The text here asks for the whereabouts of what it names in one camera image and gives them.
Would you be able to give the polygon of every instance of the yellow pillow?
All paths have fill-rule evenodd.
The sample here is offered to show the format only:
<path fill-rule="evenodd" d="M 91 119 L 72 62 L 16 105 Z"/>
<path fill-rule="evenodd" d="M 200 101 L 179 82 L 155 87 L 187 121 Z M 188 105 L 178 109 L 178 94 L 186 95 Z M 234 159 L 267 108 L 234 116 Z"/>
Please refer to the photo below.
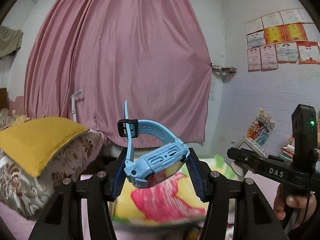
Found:
<path fill-rule="evenodd" d="M 37 178 L 54 154 L 88 128 L 61 117 L 20 123 L 0 131 L 0 149 Z"/>

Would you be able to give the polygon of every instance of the pink curtain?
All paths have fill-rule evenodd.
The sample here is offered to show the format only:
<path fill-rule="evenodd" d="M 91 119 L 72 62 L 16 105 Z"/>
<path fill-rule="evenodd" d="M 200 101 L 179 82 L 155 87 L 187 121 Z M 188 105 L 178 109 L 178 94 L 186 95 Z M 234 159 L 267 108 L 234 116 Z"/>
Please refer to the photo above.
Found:
<path fill-rule="evenodd" d="M 58 0 L 28 62 L 25 106 L 31 117 L 70 115 L 125 146 L 129 117 L 151 119 L 185 142 L 204 141 L 211 66 L 188 0 Z M 135 147 L 157 147 L 148 135 Z"/>

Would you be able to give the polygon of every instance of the patterned bedding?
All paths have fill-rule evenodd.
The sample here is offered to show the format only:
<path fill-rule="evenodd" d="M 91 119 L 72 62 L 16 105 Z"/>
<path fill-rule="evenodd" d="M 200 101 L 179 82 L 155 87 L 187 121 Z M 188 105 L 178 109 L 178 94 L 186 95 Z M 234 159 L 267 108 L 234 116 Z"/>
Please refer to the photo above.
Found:
<path fill-rule="evenodd" d="M 0 201 L 23 217 L 36 219 L 63 179 L 76 181 L 95 160 L 103 141 L 101 132 L 82 134 L 58 151 L 38 178 L 26 174 L 0 150 Z"/>

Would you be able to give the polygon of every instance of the silver bolt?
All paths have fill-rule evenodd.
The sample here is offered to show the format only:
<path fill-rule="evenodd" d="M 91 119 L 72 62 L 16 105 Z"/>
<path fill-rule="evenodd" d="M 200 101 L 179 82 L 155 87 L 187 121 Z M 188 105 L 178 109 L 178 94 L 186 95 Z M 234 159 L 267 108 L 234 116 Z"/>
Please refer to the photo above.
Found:
<path fill-rule="evenodd" d="M 98 174 L 97 174 L 97 176 L 98 176 L 99 178 L 103 178 L 104 176 L 106 176 L 106 172 L 105 172 L 105 171 L 99 171 Z"/>
<path fill-rule="evenodd" d="M 249 184 L 249 185 L 252 185 L 252 184 L 254 183 L 253 179 L 251 179 L 251 178 L 246 178 L 246 179 L 245 179 L 245 182 L 246 182 L 247 184 Z"/>
<path fill-rule="evenodd" d="M 214 177 L 214 178 L 217 178 L 217 177 L 220 176 L 220 173 L 217 172 L 217 171 L 212 171 L 212 172 L 210 173 L 210 175 L 211 175 L 212 177 Z"/>
<path fill-rule="evenodd" d="M 70 178 L 65 178 L 65 179 L 63 180 L 63 184 L 66 184 L 66 185 L 68 185 L 70 182 L 71 182 L 71 179 L 70 179 Z"/>

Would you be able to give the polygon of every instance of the wooden headboard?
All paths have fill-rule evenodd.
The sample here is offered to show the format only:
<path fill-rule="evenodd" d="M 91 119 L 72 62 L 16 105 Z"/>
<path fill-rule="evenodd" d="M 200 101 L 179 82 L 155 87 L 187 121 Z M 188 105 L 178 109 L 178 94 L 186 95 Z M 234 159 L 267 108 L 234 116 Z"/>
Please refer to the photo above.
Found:
<path fill-rule="evenodd" d="M 3 108 L 9 108 L 6 88 L 0 88 L 0 110 Z"/>

